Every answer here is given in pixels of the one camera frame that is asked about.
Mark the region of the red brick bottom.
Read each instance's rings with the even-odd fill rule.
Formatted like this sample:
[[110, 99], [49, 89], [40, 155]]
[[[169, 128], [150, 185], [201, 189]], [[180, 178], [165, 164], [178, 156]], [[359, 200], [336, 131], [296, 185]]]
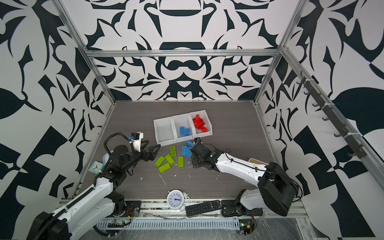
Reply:
[[205, 127], [205, 122], [199, 122], [195, 125], [195, 128], [201, 130], [202, 127]]

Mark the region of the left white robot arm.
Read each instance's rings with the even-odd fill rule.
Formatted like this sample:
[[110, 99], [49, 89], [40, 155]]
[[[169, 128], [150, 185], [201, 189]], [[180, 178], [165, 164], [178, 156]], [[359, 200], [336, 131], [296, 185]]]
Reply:
[[161, 145], [149, 147], [142, 132], [127, 137], [114, 133], [103, 143], [109, 159], [93, 183], [77, 197], [52, 213], [33, 221], [29, 240], [78, 240], [102, 219], [124, 213], [125, 197], [117, 188], [133, 174], [140, 161], [154, 161]]

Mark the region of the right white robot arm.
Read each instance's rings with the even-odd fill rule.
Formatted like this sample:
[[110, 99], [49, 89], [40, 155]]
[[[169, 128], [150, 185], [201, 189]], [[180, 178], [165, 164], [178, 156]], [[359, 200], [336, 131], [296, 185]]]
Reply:
[[236, 205], [243, 209], [250, 211], [265, 206], [275, 214], [286, 217], [294, 198], [299, 196], [299, 184], [277, 163], [256, 164], [233, 157], [227, 151], [217, 148], [210, 150], [200, 138], [194, 139], [191, 152], [195, 169], [205, 168], [230, 174], [257, 187], [240, 193]]

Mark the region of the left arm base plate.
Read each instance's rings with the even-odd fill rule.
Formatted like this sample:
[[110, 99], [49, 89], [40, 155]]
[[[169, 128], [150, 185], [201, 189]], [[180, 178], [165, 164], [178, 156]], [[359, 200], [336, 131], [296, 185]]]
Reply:
[[125, 201], [123, 218], [138, 216], [141, 212], [142, 201]]

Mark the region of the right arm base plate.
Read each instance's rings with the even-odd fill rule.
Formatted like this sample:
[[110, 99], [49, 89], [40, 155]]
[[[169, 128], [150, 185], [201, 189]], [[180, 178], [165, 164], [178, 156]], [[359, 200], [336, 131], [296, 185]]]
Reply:
[[225, 218], [241, 216], [260, 217], [264, 214], [262, 208], [248, 210], [235, 200], [222, 200], [221, 206], [221, 214]]

